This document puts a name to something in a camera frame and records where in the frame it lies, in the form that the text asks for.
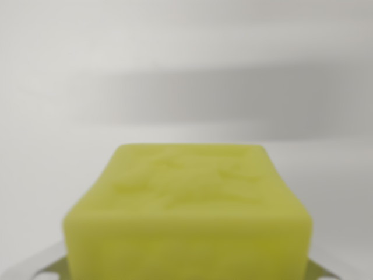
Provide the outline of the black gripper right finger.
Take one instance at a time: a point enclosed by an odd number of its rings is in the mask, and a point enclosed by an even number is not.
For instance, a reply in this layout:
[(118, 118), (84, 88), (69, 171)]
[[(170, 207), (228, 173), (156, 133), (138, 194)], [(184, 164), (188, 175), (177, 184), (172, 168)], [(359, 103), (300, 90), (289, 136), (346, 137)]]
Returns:
[(320, 279), (340, 279), (337, 275), (327, 270), (312, 259), (308, 260), (307, 269), (304, 276), (305, 280)]

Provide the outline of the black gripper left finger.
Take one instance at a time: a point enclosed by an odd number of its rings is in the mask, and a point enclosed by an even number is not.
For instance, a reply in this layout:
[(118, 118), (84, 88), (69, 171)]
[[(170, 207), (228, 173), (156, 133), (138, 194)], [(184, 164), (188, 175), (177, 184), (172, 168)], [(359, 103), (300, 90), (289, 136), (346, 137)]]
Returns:
[(33, 279), (59, 279), (59, 280), (70, 280), (71, 275), (68, 268), (68, 262), (66, 257), (56, 260), (54, 263), (41, 269), (35, 274)]

